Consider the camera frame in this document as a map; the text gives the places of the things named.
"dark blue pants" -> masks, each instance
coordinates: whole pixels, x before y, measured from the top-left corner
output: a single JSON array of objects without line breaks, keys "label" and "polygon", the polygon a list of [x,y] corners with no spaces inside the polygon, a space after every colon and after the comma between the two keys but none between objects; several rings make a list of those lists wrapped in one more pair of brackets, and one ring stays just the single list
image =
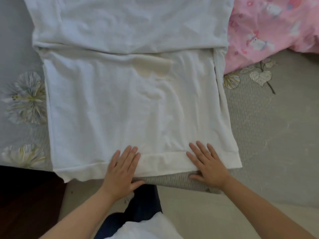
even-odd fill
[{"label": "dark blue pants", "polygon": [[156,213],[162,212],[160,198],[155,185],[142,185],[134,191],[124,213],[113,213],[109,215],[94,239],[105,239],[111,237],[127,221],[141,222],[151,219]]}]

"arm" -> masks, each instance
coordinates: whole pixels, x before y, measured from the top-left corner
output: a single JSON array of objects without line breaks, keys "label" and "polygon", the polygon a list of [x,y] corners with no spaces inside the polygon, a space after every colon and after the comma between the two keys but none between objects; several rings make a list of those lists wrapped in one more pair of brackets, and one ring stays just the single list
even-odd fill
[{"label": "arm", "polygon": [[231,177],[210,144],[207,144],[208,150],[200,142],[196,144],[199,149],[194,144],[189,144],[196,156],[190,152],[186,154],[202,175],[190,175],[189,177],[222,190],[244,214],[262,239],[315,239],[268,201]]},{"label": "arm", "polygon": [[137,150],[137,147],[131,149],[128,146],[120,158],[118,150],[112,157],[101,188],[40,239],[90,239],[112,205],[144,184],[144,181],[131,184],[141,156]]}]

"forearm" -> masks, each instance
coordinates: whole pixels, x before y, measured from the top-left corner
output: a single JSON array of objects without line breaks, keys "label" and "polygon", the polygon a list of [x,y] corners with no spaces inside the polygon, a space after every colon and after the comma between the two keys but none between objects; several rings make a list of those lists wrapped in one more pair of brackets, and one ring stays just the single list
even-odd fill
[{"label": "forearm", "polygon": [[233,177],[229,178],[222,190],[244,214],[262,239],[315,238]]},{"label": "forearm", "polygon": [[40,239],[89,239],[113,203],[98,191]]}]

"pink fabric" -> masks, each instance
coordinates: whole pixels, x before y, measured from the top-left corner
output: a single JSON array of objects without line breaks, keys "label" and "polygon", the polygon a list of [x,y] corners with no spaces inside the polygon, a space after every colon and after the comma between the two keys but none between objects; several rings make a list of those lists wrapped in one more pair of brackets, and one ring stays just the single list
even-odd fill
[{"label": "pink fabric", "polygon": [[235,0],[225,74],[278,51],[319,53],[319,0]]}]

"person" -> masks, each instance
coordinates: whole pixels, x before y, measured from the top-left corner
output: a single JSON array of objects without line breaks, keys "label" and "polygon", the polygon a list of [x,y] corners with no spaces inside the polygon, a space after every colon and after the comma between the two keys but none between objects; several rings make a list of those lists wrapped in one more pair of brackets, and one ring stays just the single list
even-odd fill
[{"label": "person", "polygon": [[[207,148],[199,141],[186,152],[201,174],[190,179],[216,187],[245,215],[262,239],[313,239],[309,232],[233,178],[220,161],[212,145]],[[132,183],[141,154],[128,146],[120,155],[116,151],[101,188],[86,202],[51,228],[41,239],[89,239],[112,205],[134,191],[124,213],[114,213],[101,225],[95,239],[103,238],[182,238],[162,214],[156,186],[144,181]]]}]

